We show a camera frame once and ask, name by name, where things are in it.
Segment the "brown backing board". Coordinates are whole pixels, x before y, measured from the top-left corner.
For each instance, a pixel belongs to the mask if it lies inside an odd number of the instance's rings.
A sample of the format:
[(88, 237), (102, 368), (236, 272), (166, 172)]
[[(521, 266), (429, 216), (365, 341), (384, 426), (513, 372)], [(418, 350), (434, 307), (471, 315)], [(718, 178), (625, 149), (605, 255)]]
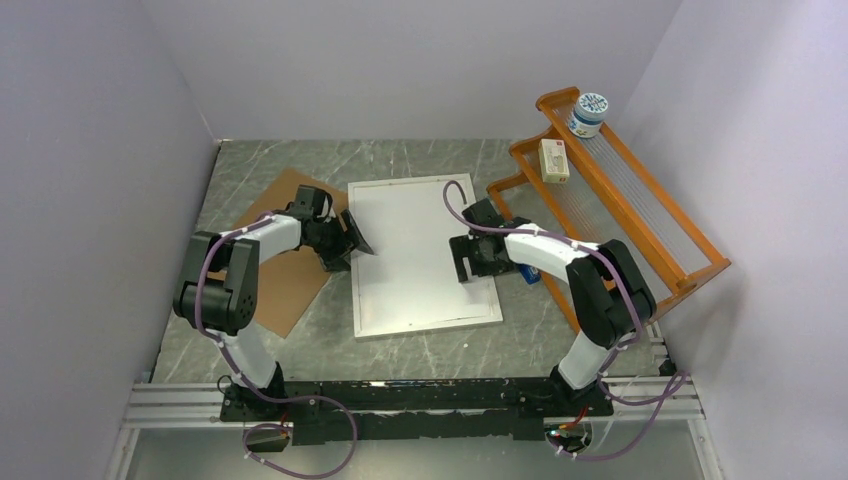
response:
[[(262, 213), (286, 209), (295, 200), (301, 185), (326, 191), (332, 197), (332, 208), (336, 214), (348, 206), (346, 193), (296, 170), (286, 169), (260, 192), (257, 200), (233, 225), (244, 227), (257, 220)], [(310, 247), (280, 254), (261, 263), (252, 322), (286, 337), (328, 279), (329, 273), (324, 270), (318, 254)]]

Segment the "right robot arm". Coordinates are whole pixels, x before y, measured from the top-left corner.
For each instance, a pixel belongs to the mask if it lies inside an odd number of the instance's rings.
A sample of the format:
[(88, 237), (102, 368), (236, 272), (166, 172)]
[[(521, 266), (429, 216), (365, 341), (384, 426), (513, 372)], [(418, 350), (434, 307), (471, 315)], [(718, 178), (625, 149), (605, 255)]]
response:
[(490, 200), (448, 211), (469, 229), (449, 241), (459, 281), (532, 269), (567, 284), (579, 332), (552, 369), (549, 397), (559, 413), (577, 413), (657, 310), (630, 250), (616, 239), (585, 242), (526, 219), (505, 221)]

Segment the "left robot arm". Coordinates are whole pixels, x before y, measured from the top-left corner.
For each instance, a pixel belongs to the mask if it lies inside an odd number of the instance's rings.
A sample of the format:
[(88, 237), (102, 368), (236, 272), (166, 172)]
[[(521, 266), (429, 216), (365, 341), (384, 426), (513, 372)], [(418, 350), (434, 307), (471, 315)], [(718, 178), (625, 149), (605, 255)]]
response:
[(374, 252), (349, 210), (335, 211), (329, 192), (301, 185), (285, 208), (263, 212), (246, 226), (195, 232), (173, 295), (173, 312), (209, 339), (230, 368), (226, 405), (262, 420), (277, 418), (287, 395), (282, 368), (253, 323), (259, 270), (266, 261), (303, 247), (313, 250), (327, 272), (350, 269), (355, 251)]

